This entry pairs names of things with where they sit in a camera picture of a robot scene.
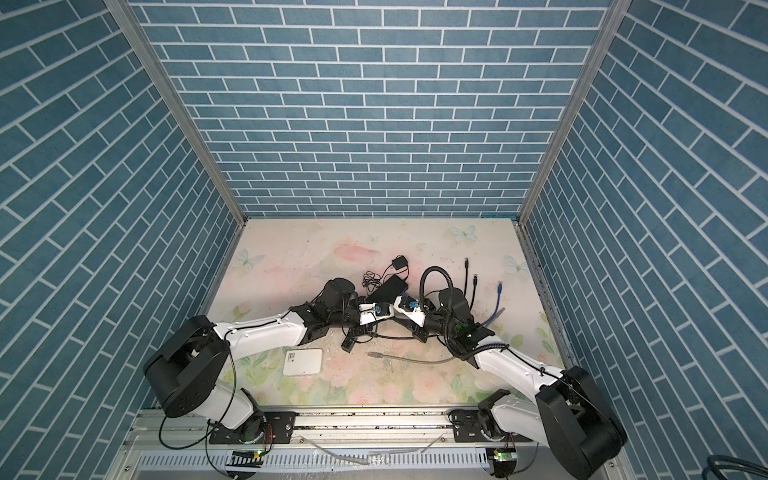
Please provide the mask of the black power adapter with cable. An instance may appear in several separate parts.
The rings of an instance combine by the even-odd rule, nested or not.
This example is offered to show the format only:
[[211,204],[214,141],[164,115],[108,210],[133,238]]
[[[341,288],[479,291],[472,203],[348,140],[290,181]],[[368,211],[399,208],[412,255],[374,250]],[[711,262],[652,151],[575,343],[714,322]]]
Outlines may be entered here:
[[400,273],[409,274],[409,262],[404,255],[398,255],[383,272],[366,271],[362,276],[362,287],[367,294],[372,294],[377,288],[381,287],[390,277],[397,276]]

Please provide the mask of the black network switch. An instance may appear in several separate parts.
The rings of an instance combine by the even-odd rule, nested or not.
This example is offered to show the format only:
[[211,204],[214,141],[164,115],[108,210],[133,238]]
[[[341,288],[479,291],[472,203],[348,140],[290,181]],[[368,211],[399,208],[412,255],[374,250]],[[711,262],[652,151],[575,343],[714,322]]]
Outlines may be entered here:
[[408,284],[397,275],[390,276],[380,287],[366,297],[367,303],[393,304],[398,296],[408,290]]

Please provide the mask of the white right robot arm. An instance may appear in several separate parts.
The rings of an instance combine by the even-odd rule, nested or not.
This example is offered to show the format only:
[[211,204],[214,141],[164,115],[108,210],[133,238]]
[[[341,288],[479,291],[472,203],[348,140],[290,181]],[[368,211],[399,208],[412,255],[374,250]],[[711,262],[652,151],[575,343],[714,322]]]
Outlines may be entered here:
[[602,390],[583,368],[547,365],[503,341],[456,308],[457,290],[446,288],[439,303],[419,302],[423,326],[439,334],[451,356],[506,383],[478,404],[480,431],[491,441],[516,435],[547,446],[575,479],[587,479],[616,457],[628,441]]

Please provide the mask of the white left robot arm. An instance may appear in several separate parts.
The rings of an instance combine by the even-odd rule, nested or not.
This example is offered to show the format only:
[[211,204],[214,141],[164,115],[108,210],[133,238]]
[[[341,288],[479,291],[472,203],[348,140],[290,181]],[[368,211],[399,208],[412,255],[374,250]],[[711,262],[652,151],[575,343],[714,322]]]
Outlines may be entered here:
[[350,281],[335,278],[312,300],[271,317],[235,323],[192,317],[149,357],[145,379],[169,418],[194,414],[232,431],[256,427],[262,422],[257,402],[243,388],[222,382],[221,372],[241,358],[309,344],[357,321],[354,293]]

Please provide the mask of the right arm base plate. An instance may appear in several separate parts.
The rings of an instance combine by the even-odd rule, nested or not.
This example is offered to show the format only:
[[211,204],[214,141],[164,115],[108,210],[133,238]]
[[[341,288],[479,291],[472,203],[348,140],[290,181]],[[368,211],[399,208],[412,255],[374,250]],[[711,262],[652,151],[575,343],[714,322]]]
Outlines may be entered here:
[[533,442],[527,435],[531,419],[527,413],[505,408],[496,414],[490,409],[453,409],[447,413],[456,443]]

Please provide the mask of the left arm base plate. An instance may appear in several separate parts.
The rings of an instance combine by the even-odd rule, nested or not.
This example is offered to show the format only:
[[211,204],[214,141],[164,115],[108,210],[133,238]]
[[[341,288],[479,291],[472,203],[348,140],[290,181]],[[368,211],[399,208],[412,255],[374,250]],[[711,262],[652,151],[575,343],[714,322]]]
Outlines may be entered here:
[[289,444],[293,435],[297,413],[293,411],[267,411],[257,413],[235,430],[216,426],[209,437],[211,444],[263,446]]

